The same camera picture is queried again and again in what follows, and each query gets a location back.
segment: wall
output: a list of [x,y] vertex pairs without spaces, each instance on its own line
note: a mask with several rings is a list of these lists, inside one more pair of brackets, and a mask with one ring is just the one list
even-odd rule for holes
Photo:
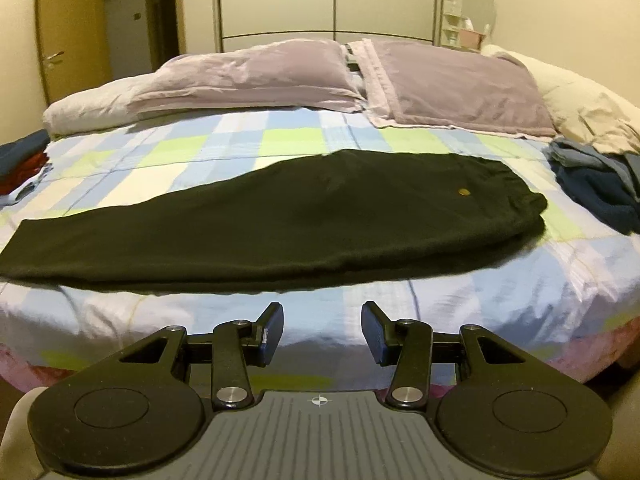
[[0,144],[40,129],[46,108],[35,0],[0,0]]
[[104,7],[113,78],[152,72],[146,0],[105,0]]
[[217,51],[216,5],[213,0],[182,0],[182,24],[178,23],[178,30],[183,27],[185,54]]
[[640,106],[640,0],[495,5],[492,43],[592,78]]

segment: red clothing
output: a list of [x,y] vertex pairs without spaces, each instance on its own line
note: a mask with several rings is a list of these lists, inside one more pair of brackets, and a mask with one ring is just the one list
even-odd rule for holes
[[20,163],[6,177],[0,178],[0,195],[8,195],[25,180],[37,175],[48,160],[49,157],[45,152],[38,152]]

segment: door handle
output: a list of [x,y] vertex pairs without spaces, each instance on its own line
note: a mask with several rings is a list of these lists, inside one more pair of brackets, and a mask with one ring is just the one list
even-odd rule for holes
[[42,60],[43,61],[53,61],[57,57],[62,56],[64,53],[65,53],[64,50],[60,50],[60,52],[56,52],[55,54],[51,54],[51,56],[45,56],[44,58],[42,58]]

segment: black disc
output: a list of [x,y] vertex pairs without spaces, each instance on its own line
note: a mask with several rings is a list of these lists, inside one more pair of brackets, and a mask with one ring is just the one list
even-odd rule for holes
[[202,402],[169,381],[44,391],[33,403],[30,431],[55,470],[83,476],[124,475],[165,462],[204,422]]
[[441,400],[436,424],[467,462],[501,476],[554,478],[585,469],[611,430],[596,394],[545,385],[460,383]]

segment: blue folded clothing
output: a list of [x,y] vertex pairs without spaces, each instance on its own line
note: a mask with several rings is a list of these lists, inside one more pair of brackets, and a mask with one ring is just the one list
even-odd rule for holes
[[593,146],[575,140],[559,137],[543,152],[549,161],[562,164],[565,168],[592,168],[594,170],[615,171],[627,192],[640,201],[640,155],[623,153],[605,155]]
[[551,165],[558,184],[574,202],[619,233],[640,233],[640,204],[615,171]]
[[46,130],[38,130],[23,139],[0,146],[0,178],[6,177],[30,156],[43,151],[49,143]]

